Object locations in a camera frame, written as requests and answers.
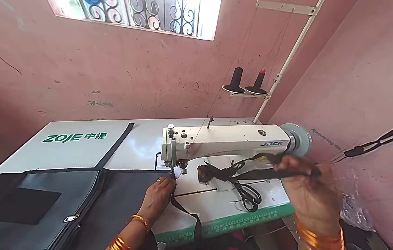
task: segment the bangle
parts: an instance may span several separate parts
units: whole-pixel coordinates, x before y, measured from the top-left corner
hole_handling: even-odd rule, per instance
[[[121,237],[116,236],[116,238],[110,243],[110,250],[130,250]]]
[[[307,248],[309,250],[346,250],[344,247],[343,230],[341,227],[337,237],[320,236],[309,231],[295,214],[294,217],[300,240],[307,244]]]
[[[147,234],[149,234],[149,225],[147,224],[147,221],[144,220],[144,218],[143,218],[142,216],[138,215],[138,214],[133,214],[132,216],[130,216],[130,218],[129,218],[128,221],[127,221],[127,224],[128,224],[133,218],[140,220],[140,221],[144,224],[145,230],[147,230]]]

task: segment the black webbing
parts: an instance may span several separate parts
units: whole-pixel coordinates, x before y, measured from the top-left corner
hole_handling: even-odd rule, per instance
[[[266,156],[267,159],[273,164],[278,164],[281,162],[282,158],[284,157],[284,154],[271,154],[271,153],[259,153],[249,159],[245,159],[242,161],[239,161],[237,163],[232,163],[231,166],[229,168],[225,168],[225,169],[219,169],[216,168],[210,164],[207,165],[210,174],[212,175],[212,177],[215,177],[217,179],[220,179],[222,181],[227,181],[227,179],[232,178],[232,175],[235,175],[235,173],[241,169],[242,167],[244,167],[245,165],[245,161],[249,161],[249,160],[255,160],[258,159],[262,156]],[[301,171],[275,171],[273,169],[258,169],[258,170],[251,170],[248,171],[246,173],[240,174],[236,177],[233,177],[234,179],[237,180],[262,180],[262,179],[274,179],[274,178],[284,178],[284,177],[292,177],[292,176],[296,176],[296,175],[304,175],[304,176],[320,176],[321,172],[318,169],[313,169],[313,171],[311,172],[311,174],[307,174],[305,172],[301,172]],[[175,189],[176,189],[176,185],[173,188],[172,194],[171,194],[171,199],[170,199],[170,203],[175,206],[176,208],[178,208],[179,210],[183,211],[184,213],[187,213],[189,215],[192,215],[195,219],[196,219],[196,225],[195,225],[195,232],[193,234],[194,237],[194,241],[196,244],[199,244],[199,247],[202,246],[202,242],[203,242],[203,227],[201,225],[201,221],[199,220],[199,217],[197,214],[195,213],[189,213],[185,208],[183,208],[181,206],[180,203],[177,202],[177,200],[174,197],[174,193],[175,193]]]
[[[388,138],[390,138],[390,137],[393,137],[393,129],[392,129],[391,131],[389,131],[388,133],[382,135],[382,136],[381,136],[379,139],[377,139],[376,141],[371,141],[371,142],[365,143],[365,144],[360,145],[360,146],[355,146],[355,147],[354,147],[353,149],[351,149],[351,150],[344,151],[343,154],[346,156],[346,157],[344,157],[344,158],[347,158],[347,157],[354,157],[354,156],[357,156],[357,155],[362,155],[362,154],[368,153],[368,152],[370,152],[370,151],[373,151],[373,150],[375,150],[375,149],[381,147],[382,145],[385,145],[385,144],[388,144],[388,143],[390,143],[390,142],[393,142],[393,138],[391,138],[391,139],[389,139],[389,140],[387,140],[387,141],[384,141],[384,140],[386,140],[386,139],[388,139]]]
[[[116,140],[115,144],[111,146],[111,148],[105,153],[105,155],[102,157],[102,159],[96,164],[95,169],[102,169],[104,168],[105,164],[110,160],[110,157],[115,153],[115,151],[118,149],[119,145],[121,145],[122,141],[127,137],[128,133],[132,131],[132,128],[135,124],[133,122],[130,122],[127,125],[127,128],[125,131],[122,133],[122,135],[119,137],[119,139]]]
[[[192,215],[196,219],[196,224],[195,224],[195,232],[193,233],[193,238],[196,244],[202,244],[203,242],[203,227],[201,225],[201,221],[199,220],[199,217],[196,213],[189,213],[185,208],[181,206],[179,202],[175,199],[175,190],[176,190],[176,185],[173,188],[173,191],[171,192],[171,197],[170,197],[170,203],[178,208],[179,210],[183,211],[184,213],[187,213],[189,215]]]

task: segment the zipper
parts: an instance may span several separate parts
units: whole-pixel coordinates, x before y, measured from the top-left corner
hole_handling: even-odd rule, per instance
[[[105,177],[102,170],[96,174],[94,184],[88,192],[87,196],[82,201],[81,205],[78,207],[74,215],[67,216],[64,219],[64,223],[66,223],[66,225],[52,241],[49,247],[47,247],[47,250],[63,249],[64,244],[69,241],[70,234],[75,231],[79,226],[80,220],[78,220],[78,218],[81,216],[81,214],[87,213],[88,209],[90,208],[90,204],[92,204],[93,201],[96,200],[98,194],[102,190],[102,187],[104,186],[104,178]]]
[[[72,222],[72,221],[76,220],[77,218],[79,218],[80,215],[81,215],[80,213],[77,213],[75,216],[68,216],[64,219],[64,223]]]

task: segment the industrial sewing machine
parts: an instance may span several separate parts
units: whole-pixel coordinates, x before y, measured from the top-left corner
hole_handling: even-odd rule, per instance
[[[161,160],[186,174],[189,160],[218,155],[249,158],[257,153],[305,155],[312,143],[302,127],[286,123],[277,125],[232,125],[163,128]]]

